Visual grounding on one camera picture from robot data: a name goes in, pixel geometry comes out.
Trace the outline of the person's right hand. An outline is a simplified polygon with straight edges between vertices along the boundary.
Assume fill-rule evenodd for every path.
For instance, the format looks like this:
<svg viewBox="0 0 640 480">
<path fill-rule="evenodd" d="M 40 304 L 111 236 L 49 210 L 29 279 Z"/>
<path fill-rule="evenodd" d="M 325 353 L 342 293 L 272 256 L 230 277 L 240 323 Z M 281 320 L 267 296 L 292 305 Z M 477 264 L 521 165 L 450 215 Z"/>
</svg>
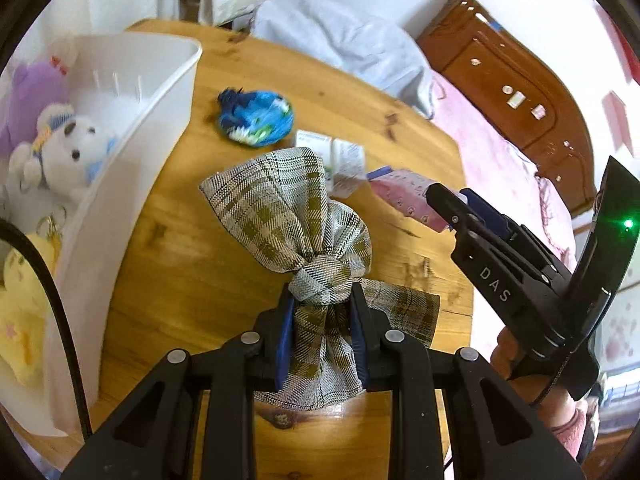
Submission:
<svg viewBox="0 0 640 480">
<path fill-rule="evenodd" d="M 497 373 L 508 381 L 524 402 L 536 408 L 538 418 L 550 429 L 567 425 L 576 412 L 576 402 L 565 388 L 554 386 L 538 403 L 534 401 L 544 392 L 550 378 L 534 375 L 511 379 L 512 368 L 522 356 L 518 342 L 510 330 L 504 328 L 497 338 L 497 345 L 491 353 L 490 362 Z"/>
</svg>

